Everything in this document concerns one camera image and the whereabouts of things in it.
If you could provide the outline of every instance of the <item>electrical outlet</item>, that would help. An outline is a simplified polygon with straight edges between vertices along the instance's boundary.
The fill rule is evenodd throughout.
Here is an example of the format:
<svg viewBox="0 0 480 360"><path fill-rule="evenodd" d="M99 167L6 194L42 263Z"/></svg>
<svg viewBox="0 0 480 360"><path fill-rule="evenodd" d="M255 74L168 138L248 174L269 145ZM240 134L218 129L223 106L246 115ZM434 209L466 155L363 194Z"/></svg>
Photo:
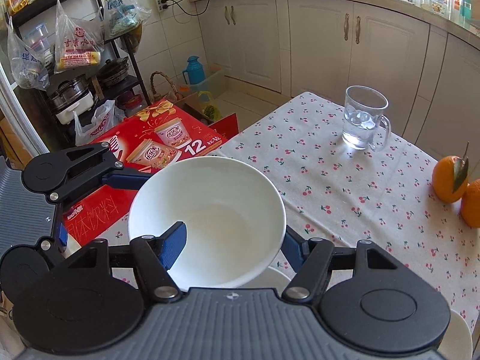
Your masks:
<svg viewBox="0 0 480 360"><path fill-rule="evenodd" d="M155 0L155 2L157 3L157 8L159 12L162 12L163 10L168 8L166 0Z"/></svg>

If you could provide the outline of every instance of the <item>water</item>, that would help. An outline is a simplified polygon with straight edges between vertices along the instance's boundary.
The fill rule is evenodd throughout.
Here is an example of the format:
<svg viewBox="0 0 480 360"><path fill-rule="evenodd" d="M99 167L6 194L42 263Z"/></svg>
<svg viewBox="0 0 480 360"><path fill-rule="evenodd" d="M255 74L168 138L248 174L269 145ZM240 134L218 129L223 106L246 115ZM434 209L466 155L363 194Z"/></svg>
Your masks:
<svg viewBox="0 0 480 360"><path fill-rule="evenodd" d="M378 127L371 115L347 105L344 119L342 137L345 143L357 150L366 149L373 142Z"/></svg>

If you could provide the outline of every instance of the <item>table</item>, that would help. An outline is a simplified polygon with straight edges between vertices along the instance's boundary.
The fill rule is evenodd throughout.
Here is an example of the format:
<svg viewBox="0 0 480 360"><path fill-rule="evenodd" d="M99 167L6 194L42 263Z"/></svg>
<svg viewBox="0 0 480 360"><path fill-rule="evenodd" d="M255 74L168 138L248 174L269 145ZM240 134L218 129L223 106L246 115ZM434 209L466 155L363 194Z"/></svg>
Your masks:
<svg viewBox="0 0 480 360"><path fill-rule="evenodd" d="M343 107L306 92L212 154L262 171L303 237L346 247L371 239L385 248L441 292L472 331L480 310L479 230L459 216L459 202L436 197L433 158L394 134L383 151L353 150L341 138L342 117ZM294 276L281 252L272 266Z"/></svg>

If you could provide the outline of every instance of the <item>blue kettle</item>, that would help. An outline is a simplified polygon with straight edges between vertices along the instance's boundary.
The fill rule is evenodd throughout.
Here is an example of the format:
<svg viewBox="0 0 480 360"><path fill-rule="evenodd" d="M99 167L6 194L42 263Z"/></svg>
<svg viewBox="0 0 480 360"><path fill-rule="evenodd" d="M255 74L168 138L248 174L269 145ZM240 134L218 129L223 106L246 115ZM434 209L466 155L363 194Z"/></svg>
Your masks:
<svg viewBox="0 0 480 360"><path fill-rule="evenodd" d="M198 58L200 57L195 55L189 56L187 59L187 68L182 72L185 82L188 83L187 79L185 78L185 72L187 72L190 85L195 85L205 80L203 65L198 62Z"/></svg>

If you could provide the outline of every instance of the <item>cabinet door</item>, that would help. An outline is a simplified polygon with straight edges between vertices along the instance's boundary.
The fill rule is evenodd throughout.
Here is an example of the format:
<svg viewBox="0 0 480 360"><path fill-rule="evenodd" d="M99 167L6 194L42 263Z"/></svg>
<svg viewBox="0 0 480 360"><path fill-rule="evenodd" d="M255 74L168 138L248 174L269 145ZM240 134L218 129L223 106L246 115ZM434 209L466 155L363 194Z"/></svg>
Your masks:
<svg viewBox="0 0 480 360"><path fill-rule="evenodd" d="M480 51L448 35L437 90L417 146L440 160L463 156L469 145L470 170L480 176Z"/></svg>
<svg viewBox="0 0 480 360"><path fill-rule="evenodd" d="M289 16L292 96L309 91L344 104L352 48L353 3L289 0Z"/></svg>
<svg viewBox="0 0 480 360"><path fill-rule="evenodd" d="M430 26L371 5L354 3L353 10L349 86L364 85L381 92L389 102L386 115L392 130L402 135L422 76Z"/></svg>
<svg viewBox="0 0 480 360"><path fill-rule="evenodd" d="M231 0L233 76L280 92L280 46L275 0Z"/></svg>
<svg viewBox="0 0 480 360"><path fill-rule="evenodd" d="M208 9L198 19L208 63L223 66L225 74L231 76L233 57L230 48L233 23L230 19L230 6L225 11L229 3L230 0L210 1ZM197 11L203 12L206 4L206 1L197 2Z"/></svg>

